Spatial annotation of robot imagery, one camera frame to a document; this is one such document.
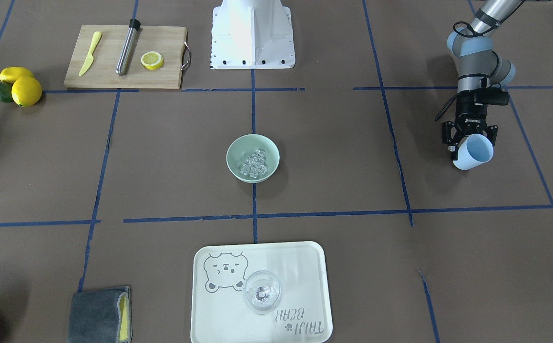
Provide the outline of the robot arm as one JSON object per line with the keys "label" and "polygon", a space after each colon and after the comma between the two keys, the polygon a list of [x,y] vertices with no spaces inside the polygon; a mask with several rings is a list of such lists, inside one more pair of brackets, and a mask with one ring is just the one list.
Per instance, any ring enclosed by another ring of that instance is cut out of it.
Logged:
{"label": "robot arm", "polygon": [[447,48],[457,60],[458,87],[436,120],[455,106],[454,120],[441,125],[442,143],[455,165],[460,164],[464,142],[472,135],[483,137],[491,146],[496,144],[498,126],[487,124],[488,107],[508,105],[510,95],[505,87],[513,80],[516,67],[495,52],[492,34],[521,6],[521,0],[488,0],[471,22],[456,22],[447,39]]}

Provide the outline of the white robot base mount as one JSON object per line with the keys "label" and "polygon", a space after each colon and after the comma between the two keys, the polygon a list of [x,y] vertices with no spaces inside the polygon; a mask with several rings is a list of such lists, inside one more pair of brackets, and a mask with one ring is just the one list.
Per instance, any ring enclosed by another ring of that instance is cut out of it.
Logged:
{"label": "white robot base mount", "polygon": [[289,69],[296,65],[292,15],[280,0],[224,0],[213,8],[210,67]]}

